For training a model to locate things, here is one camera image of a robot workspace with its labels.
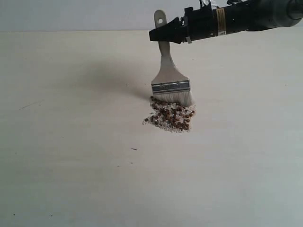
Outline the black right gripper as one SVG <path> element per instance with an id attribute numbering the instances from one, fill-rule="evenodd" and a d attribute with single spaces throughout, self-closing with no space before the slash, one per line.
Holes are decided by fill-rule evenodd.
<path id="1" fill-rule="evenodd" d="M 193 7 L 184 9 L 182 23 L 179 17 L 168 23 L 155 21 L 155 28 L 149 31 L 150 41 L 172 42 L 176 44 L 189 43 L 214 37 L 214 12 L 211 6 L 203 6 L 194 10 Z"/>

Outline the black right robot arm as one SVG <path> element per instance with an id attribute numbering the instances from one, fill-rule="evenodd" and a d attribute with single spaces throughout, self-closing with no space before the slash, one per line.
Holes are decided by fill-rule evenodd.
<path id="1" fill-rule="evenodd" d="M 162 21 L 161 11 L 154 13 L 156 28 L 149 31 L 153 42 L 192 43 L 196 40 L 242 31 L 265 31 L 292 27 L 303 18 L 301 0 L 229 0 L 218 7 L 213 0 L 200 1 L 200 8 L 184 9 L 184 16 Z"/>

